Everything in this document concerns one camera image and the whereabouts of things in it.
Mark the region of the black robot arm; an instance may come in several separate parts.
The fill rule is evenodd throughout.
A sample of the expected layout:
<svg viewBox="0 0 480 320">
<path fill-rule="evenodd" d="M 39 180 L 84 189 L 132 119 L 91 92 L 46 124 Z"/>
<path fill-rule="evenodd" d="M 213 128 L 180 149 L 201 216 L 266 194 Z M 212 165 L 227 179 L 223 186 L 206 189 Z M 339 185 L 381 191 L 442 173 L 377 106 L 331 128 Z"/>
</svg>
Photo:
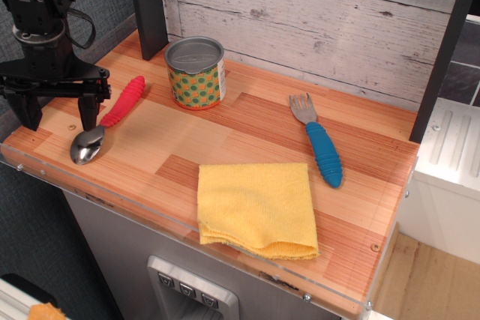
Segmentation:
<svg viewBox="0 0 480 320">
<path fill-rule="evenodd" d="M 20 123 L 36 130 L 41 122 L 39 97 L 78 101 L 84 130 L 97 124 L 100 104 L 110 98 L 109 71 L 74 54 L 68 16 L 91 18 L 71 7 L 75 0 L 2 0 L 13 17 L 12 32 L 21 59 L 1 63 L 1 95 Z"/>
</svg>

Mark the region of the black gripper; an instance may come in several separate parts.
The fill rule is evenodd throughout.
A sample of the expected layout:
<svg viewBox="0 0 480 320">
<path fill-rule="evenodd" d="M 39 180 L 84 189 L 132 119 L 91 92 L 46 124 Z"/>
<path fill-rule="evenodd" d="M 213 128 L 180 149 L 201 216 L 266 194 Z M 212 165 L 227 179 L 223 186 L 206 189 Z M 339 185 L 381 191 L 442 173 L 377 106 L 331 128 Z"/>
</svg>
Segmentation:
<svg viewBox="0 0 480 320">
<path fill-rule="evenodd" d="M 54 22 L 50 32 L 34 34 L 16 26 L 13 35 L 23 57 L 1 63 L 1 94 L 21 125 L 36 131 L 42 110 L 36 96 L 79 97 L 82 128 L 97 126 L 98 101 L 109 99 L 109 71 L 77 58 L 64 22 Z"/>
</svg>

